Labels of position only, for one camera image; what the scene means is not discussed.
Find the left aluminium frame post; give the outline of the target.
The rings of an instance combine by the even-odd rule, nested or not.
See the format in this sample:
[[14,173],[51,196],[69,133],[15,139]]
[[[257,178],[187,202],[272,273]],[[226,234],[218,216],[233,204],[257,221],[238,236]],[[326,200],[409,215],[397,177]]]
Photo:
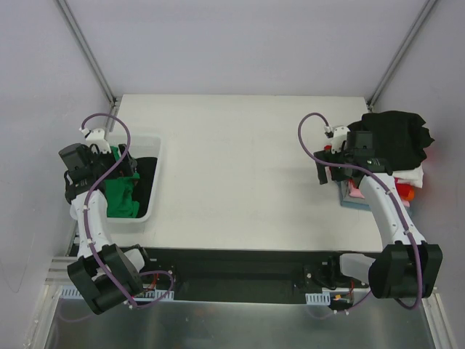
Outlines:
[[92,52],[92,49],[88,41],[86,40],[86,37],[83,31],[81,30],[81,27],[78,24],[78,21],[75,15],[73,14],[73,10],[71,9],[68,1],[56,0],[54,2],[57,5],[57,8],[60,11],[66,25],[68,26],[72,37],[76,41],[76,44],[81,54],[83,55],[85,61],[87,62],[94,78],[96,79],[97,84],[102,90],[102,93],[104,94],[109,105],[113,107],[118,102],[118,98],[113,93],[108,83],[108,80],[105,78],[105,75],[99,63],[97,62],[97,59],[94,56],[94,53]]

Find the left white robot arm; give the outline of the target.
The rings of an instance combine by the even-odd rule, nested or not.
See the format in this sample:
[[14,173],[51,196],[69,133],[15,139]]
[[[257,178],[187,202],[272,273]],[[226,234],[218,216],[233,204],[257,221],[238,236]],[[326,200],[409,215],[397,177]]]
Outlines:
[[65,198],[79,234],[77,260],[67,266],[68,277],[99,315],[141,293],[154,266],[140,245],[120,249],[111,241],[105,186],[98,180],[116,162],[113,156],[80,143],[63,148],[59,156],[67,167]]

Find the aluminium front rail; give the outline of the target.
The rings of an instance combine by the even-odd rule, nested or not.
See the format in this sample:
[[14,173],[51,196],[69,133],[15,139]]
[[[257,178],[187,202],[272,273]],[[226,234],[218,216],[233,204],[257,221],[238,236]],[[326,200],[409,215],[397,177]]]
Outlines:
[[78,260],[77,257],[54,257],[45,278],[46,285],[71,285],[68,266]]

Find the folded red t shirt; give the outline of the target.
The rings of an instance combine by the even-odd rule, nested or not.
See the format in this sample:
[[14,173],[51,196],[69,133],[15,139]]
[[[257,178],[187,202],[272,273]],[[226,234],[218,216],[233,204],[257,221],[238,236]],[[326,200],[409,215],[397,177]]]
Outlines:
[[415,197],[415,190],[414,187],[410,184],[406,183],[395,183],[395,187],[400,198],[404,201],[412,201]]

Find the folded light blue t shirt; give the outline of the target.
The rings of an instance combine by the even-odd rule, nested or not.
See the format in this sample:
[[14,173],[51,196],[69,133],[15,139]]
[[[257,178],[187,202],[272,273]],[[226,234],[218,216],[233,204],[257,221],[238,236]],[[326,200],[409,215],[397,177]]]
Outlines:
[[342,207],[368,212],[371,210],[365,199],[349,196],[349,190],[346,182],[339,183],[339,201]]

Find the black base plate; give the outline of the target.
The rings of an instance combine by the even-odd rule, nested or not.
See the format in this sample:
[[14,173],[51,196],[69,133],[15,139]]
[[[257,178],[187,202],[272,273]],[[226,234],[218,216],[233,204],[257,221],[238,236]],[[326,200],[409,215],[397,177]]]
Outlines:
[[191,302],[303,304],[306,294],[365,291],[343,276],[339,252],[148,248],[143,273],[159,270],[158,287]]

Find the folded black t shirt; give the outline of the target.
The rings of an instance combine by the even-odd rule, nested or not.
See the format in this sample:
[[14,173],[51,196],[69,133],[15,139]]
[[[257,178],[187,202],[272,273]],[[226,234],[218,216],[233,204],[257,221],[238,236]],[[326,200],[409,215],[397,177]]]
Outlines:
[[393,171],[419,167],[427,158],[425,149],[434,142],[425,120],[405,111],[366,113],[348,128],[371,132],[376,157],[387,160]]

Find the right aluminium frame post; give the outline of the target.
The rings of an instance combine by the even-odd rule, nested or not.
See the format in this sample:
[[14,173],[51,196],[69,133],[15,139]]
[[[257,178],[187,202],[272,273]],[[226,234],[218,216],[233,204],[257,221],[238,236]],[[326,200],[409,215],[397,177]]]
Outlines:
[[369,112],[373,111],[377,102],[389,86],[389,83],[395,77],[398,68],[400,67],[403,60],[407,57],[414,41],[419,37],[421,30],[426,25],[439,3],[439,0],[427,0],[421,6],[418,14],[414,18],[414,21],[403,37],[403,40],[400,42],[399,47],[396,49],[392,59],[389,61],[389,65],[383,72],[378,84],[376,85],[376,88],[370,94],[370,97],[365,100],[365,104]]

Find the folded pink t shirt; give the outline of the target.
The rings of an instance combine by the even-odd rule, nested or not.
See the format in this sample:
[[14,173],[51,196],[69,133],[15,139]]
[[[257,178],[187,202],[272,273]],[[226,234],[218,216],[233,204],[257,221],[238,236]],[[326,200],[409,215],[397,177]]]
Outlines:
[[349,190],[349,196],[353,198],[361,198],[364,199],[365,197],[361,193],[360,189],[355,186],[355,183],[353,180],[348,180],[347,181],[347,186]]

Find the aluminium frame post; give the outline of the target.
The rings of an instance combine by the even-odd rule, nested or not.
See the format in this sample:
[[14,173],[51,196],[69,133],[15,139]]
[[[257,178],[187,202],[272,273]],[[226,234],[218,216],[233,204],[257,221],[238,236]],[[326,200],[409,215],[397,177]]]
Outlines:
[[370,97],[365,100],[365,104],[369,112],[373,111],[377,102],[389,86],[389,83],[395,77],[398,68],[400,67],[403,60],[407,57],[414,41],[419,37],[421,30],[426,25],[439,3],[439,0],[427,0],[421,6],[418,14],[414,18],[414,21],[403,37],[403,40],[400,42],[399,47],[396,49],[392,59],[389,61],[389,65],[383,72],[378,84],[376,85],[376,88],[370,94]]
[[83,55],[85,61],[87,62],[94,78],[96,79],[97,84],[102,90],[102,93],[104,94],[109,105],[113,107],[118,102],[118,98],[113,93],[108,83],[108,80],[105,78],[105,75],[99,63],[97,62],[97,59],[94,56],[94,53],[92,52],[92,49],[88,41],[86,40],[86,37],[83,31],[81,30],[81,27],[78,24],[78,21],[75,15],[73,14],[73,10],[71,9],[68,1],[56,0],[54,2],[57,5],[57,8],[60,11],[66,25],[68,26],[72,37],[76,41],[76,44],[81,54]]

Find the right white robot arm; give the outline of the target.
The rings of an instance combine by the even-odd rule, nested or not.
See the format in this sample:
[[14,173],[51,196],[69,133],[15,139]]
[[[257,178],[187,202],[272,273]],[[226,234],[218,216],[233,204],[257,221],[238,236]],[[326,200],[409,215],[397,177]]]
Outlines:
[[320,183],[353,181],[376,221],[383,246],[373,262],[343,257],[327,268],[328,282],[342,287],[359,268],[379,299],[428,298],[442,263],[442,250],[429,244],[413,224],[395,187],[392,168],[379,158],[368,131],[326,127],[329,144],[316,152]]

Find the green t shirt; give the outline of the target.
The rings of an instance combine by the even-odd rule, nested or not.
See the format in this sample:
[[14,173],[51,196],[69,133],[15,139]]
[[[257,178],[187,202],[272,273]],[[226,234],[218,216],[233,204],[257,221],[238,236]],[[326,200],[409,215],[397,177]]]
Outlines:
[[139,179],[136,172],[133,177],[120,177],[116,180],[104,180],[107,199],[107,216],[110,218],[136,218],[139,204],[132,200],[134,184]]

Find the white plastic laundry basket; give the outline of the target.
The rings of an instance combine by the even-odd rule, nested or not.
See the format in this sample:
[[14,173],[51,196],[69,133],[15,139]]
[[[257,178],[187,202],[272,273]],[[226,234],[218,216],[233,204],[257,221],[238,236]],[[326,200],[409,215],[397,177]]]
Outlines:
[[128,156],[104,179],[107,217],[115,223],[146,221],[153,210],[163,150],[156,134],[135,134],[108,138],[113,160],[119,159],[128,145]]

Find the black t shirt in basket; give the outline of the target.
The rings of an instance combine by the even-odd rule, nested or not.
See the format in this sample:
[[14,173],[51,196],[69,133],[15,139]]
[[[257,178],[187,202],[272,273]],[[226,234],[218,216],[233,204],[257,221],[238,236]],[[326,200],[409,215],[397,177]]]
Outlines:
[[134,184],[132,193],[132,200],[139,204],[136,218],[141,218],[147,213],[157,162],[158,159],[156,157],[137,159],[139,179]]

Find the folded white t shirt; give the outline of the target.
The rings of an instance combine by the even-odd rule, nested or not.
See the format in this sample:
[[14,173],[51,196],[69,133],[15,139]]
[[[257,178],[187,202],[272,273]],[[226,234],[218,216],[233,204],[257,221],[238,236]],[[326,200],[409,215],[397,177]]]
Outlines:
[[394,171],[392,175],[397,183],[423,188],[424,170],[422,165],[411,170]]

